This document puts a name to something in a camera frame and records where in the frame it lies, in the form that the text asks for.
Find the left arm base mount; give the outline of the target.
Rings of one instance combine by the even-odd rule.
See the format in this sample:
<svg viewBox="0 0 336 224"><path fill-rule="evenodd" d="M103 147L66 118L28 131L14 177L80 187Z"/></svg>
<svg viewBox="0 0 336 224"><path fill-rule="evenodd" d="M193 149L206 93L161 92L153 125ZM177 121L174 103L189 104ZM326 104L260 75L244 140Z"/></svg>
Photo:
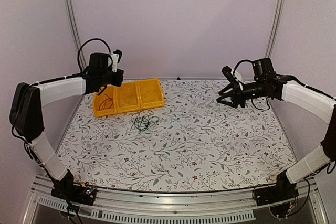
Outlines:
<svg viewBox="0 0 336 224"><path fill-rule="evenodd" d="M67 170L67 173L61 180L50 178L53 183L51 195L65 201L75 202L83 205L93 206L96 199L97 187L88 182L76 184L73 174Z"/></svg>

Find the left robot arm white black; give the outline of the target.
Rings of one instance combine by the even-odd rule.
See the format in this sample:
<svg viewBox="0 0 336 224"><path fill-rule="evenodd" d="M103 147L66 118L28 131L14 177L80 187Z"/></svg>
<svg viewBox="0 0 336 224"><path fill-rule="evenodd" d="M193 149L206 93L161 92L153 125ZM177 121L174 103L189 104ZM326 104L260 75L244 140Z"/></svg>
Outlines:
<svg viewBox="0 0 336 224"><path fill-rule="evenodd" d="M77 197L78 188L63 180L69 172L47 139L43 107L69 97L101 94L106 86L121 86L124 72L117 67L121 57L119 49L110 54L92 53L82 73L32 84L22 82L16 87L9 116L13 133L24 141L38 165L60 182L57 190L67 200Z"/></svg>

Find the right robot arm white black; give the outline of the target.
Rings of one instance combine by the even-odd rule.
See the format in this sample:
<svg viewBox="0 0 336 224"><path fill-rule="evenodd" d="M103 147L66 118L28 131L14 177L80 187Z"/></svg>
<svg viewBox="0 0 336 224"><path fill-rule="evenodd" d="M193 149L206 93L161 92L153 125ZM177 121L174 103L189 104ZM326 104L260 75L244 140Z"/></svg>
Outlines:
<svg viewBox="0 0 336 224"><path fill-rule="evenodd" d="M248 100L271 98L295 105L327 125L318 146L290 168L277 175L271 196L276 201L291 194L295 184L335 163L335 97L301 82L290 74L275 72L271 59L249 60L253 82L243 83L236 68L224 66L222 74L229 84L219 92L217 102L232 108L244 108Z"/></svg>

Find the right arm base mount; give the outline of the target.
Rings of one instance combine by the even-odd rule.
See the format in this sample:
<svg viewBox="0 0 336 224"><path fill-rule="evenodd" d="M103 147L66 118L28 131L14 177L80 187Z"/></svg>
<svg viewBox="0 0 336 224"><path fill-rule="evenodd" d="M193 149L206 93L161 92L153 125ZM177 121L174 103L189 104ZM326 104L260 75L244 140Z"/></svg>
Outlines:
<svg viewBox="0 0 336 224"><path fill-rule="evenodd" d="M265 187L253 189L252 198L257 206L274 204L286 200L286 203L270 207L271 214L276 218L287 218L291 214L297 203L299 196L297 184L291 184L285 174L277 176L274 186L265 185Z"/></svg>

